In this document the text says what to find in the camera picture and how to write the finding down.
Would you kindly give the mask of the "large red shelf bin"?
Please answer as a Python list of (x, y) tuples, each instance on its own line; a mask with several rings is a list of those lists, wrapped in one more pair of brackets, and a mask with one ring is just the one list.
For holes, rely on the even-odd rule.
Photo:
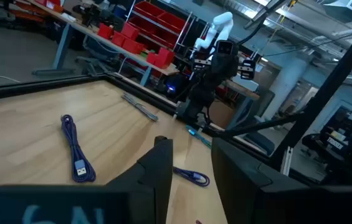
[(133, 7), (133, 10), (144, 17), (147, 17), (151, 20), (156, 20), (158, 16), (164, 13), (164, 10), (155, 6), (154, 4), (148, 1), (142, 1)]
[(172, 30), (173, 32), (179, 34), (186, 21), (182, 18), (179, 18), (171, 13), (163, 12), (162, 14), (158, 15), (156, 18), (157, 22), (162, 26)]
[(175, 44), (176, 44), (176, 41), (178, 39), (178, 36), (177, 35), (174, 35), (166, 30), (163, 30), (163, 29), (157, 29), (156, 31), (154, 31), (152, 34), (150, 34), (150, 37), (167, 46), (168, 48), (171, 48), (173, 49)]
[(129, 19), (128, 23), (139, 29), (143, 35), (155, 34), (157, 30), (154, 24), (138, 16)]

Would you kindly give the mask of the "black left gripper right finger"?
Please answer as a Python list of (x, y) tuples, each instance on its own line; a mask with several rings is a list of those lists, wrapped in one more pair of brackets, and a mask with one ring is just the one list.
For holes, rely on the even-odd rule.
[(211, 160), (228, 224), (352, 224), (352, 185), (305, 185), (220, 138)]

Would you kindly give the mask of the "blue office chair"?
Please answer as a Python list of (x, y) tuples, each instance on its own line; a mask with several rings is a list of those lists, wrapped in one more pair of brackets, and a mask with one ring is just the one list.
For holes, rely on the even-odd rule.
[(275, 144), (258, 132), (248, 133), (244, 136), (244, 139), (260, 149), (263, 149), (268, 156), (271, 156), (275, 150)]

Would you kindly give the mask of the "metal shelf rack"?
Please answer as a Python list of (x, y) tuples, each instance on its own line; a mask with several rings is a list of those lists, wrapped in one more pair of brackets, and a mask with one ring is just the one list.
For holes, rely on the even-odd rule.
[[(142, 2), (142, 1), (148, 1), (155, 6), (161, 8), (165, 12), (171, 13), (179, 18), (182, 18), (186, 21), (182, 31), (177, 34), (173, 32), (172, 30), (169, 30), (168, 28), (162, 26), (157, 22), (157, 20), (151, 20), (147, 17), (142, 16), (141, 14), (135, 12), (133, 10), (133, 7), (135, 4)], [(126, 21), (128, 22), (129, 19), (131, 19), (134, 16), (141, 17), (152, 24), (156, 26), (157, 29), (163, 29), (166, 30), (174, 35), (178, 36), (178, 39), (176, 41), (176, 44), (173, 49), (168, 48), (167, 46), (153, 40), (150, 35), (143, 35), (141, 32), (139, 33), (137, 39), (142, 41), (143, 44), (145, 44), (146, 48), (148, 51), (155, 51), (158, 52), (160, 48), (166, 48), (172, 52), (175, 53), (175, 56), (179, 60), (186, 60), (186, 52), (188, 51), (188, 46), (185, 43), (185, 40), (187, 39), (187, 36), (189, 34), (189, 31), (191, 30), (191, 27), (194, 24), (194, 21), (196, 20), (196, 16), (191, 12), (186, 9), (183, 9), (179, 7), (173, 0), (132, 0), (131, 6), (128, 9), (128, 12), (125, 16)]]

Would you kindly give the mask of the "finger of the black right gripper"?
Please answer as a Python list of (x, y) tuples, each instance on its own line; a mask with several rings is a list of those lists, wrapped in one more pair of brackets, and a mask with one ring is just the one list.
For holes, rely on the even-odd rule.
[(239, 66), (238, 56), (232, 56), (226, 63), (224, 75), (226, 78), (232, 78), (237, 75), (237, 70)]
[(223, 56), (215, 56), (212, 58), (212, 76), (216, 78), (224, 77), (224, 65), (226, 58)]

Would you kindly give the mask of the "wooden side table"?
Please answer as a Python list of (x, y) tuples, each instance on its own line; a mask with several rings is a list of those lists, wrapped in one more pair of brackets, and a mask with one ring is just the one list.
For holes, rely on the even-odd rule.
[(227, 129), (231, 129), (243, 122), (246, 117), (249, 115), (250, 109), (252, 107), (253, 101), (259, 99), (259, 95), (254, 91), (250, 91), (248, 88), (245, 88), (231, 80), (226, 80), (224, 82), (226, 87), (236, 91), (240, 95), (245, 97), (245, 100), (241, 103), (237, 103), (235, 113), (227, 126)]

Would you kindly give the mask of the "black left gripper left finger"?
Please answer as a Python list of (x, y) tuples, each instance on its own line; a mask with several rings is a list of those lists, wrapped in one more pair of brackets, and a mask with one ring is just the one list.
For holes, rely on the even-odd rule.
[(106, 185), (0, 185), (0, 224), (165, 224), (173, 141), (153, 147)]

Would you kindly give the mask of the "black equipment with white label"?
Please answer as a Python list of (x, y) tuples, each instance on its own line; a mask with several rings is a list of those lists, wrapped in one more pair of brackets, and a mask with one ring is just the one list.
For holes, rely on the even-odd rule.
[(325, 163), (321, 185), (352, 185), (352, 119), (336, 113), (319, 133), (304, 136), (302, 144)]

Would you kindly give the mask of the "wooden workbench with grey legs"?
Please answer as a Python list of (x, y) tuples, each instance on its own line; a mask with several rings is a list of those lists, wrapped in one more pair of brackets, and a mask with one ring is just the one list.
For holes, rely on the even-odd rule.
[(86, 36), (89, 36), (90, 38), (94, 39), (99, 44), (103, 44), (107, 47), (114, 49), (115, 53), (123, 54), (126, 56), (126, 58), (134, 60), (136, 63), (140, 64), (141, 66), (147, 67), (147, 69), (142, 73), (143, 76), (140, 81), (141, 86), (145, 86), (147, 84), (148, 80), (150, 79), (152, 70), (156, 70), (163, 75), (172, 75), (179, 72), (179, 70), (175, 67), (174, 64), (169, 65), (166, 69), (159, 68), (156, 65), (147, 62), (146, 59), (141, 55), (133, 54), (123, 49), (122, 47), (115, 45), (110, 40), (100, 37), (94, 30), (91, 30), (81, 25), (77, 21), (72, 21), (71, 19), (69, 19), (68, 16), (63, 16), (61, 13), (51, 10), (50, 8), (43, 6), (42, 4), (36, 2), (35, 0), (26, 0), (26, 1), (42, 9), (43, 11), (48, 12), (49, 15), (54, 16), (55, 18), (65, 23), (65, 28), (62, 32), (60, 44), (57, 48), (53, 66), (52, 66), (55, 72), (59, 72), (63, 67), (64, 58), (66, 56), (66, 50), (69, 47), (70, 38), (72, 36), (71, 33), (74, 30), (84, 33)]

